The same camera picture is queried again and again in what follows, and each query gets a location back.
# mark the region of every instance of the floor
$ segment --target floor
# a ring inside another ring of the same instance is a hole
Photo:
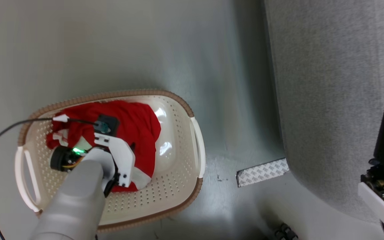
[[[235,173],[284,157],[260,1],[0,0],[0,129],[71,97],[162,88],[200,123],[207,170],[185,211],[100,239],[262,239],[282,219],[301,239],[381,240],[291,174],[237,188]],[[0,227],[36,225],[14,182],[18,132],[0,140]]]

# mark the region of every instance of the red cloth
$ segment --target red cloth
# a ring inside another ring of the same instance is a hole
[[[161,125],[149,105],[137,102],[128,103],[121,100],[104,103],[92,102],[66,108],[57,115],[60,114],[66,114],[69,118],[90,122],[97,121],[101,114],[116,117],[120,121],[116,136],[126,141],[129,146],[132,146],[134,143],[134,155],[136,155],[134,166],[152,178],[155,169],[155,142],[160,135]],[[63,123],[53,121],[53,132],[47,135],[47,146],[50,149],[60,145],[58,140],[53,140],[53,133],[62,129],[69,129],[67,137],[68,147],[74,147],[81,136],[91,146],[96,145],[94,143],[94,128],[92,125],[78,122]],[[115,186],[112,191],[137,191],[137,188],[132,182],[128,188]]]

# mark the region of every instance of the white laundry basket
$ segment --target white laundry basket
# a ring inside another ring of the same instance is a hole
[[[53,117],[63,108],[87,102],[124,100],[148,104],[161,123],[156,142],[152,181],[132,193],[111,193],[106,199],[99,231],[116,231],[175,214],[189,206],[201,189],[205,149],[201,130],[189,105],[177,95],[161,90],[96,94],[49,105],[30,118]],[[20,131],[15,157],[17,187],[24,202],[39,216],[45,211],[67,173],[49,166],[51,150],[46,135],[52,123],[25,124]],[[28,191],[23,163],[26,160],[35,197]]]

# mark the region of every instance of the gray carpet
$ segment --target gray carpet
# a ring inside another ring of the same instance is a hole
[[[281,128],[294,176],[377,221],[357,194],[384,109],[384,1],[265,1]]]

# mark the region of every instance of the green led light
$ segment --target green led light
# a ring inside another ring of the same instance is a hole
[[[80,154],[80,153],[84,153],[84,152],[85,152],[84,150],[77,149],[77,148],[74,148],[73,151],[76,152],[77,154]]]

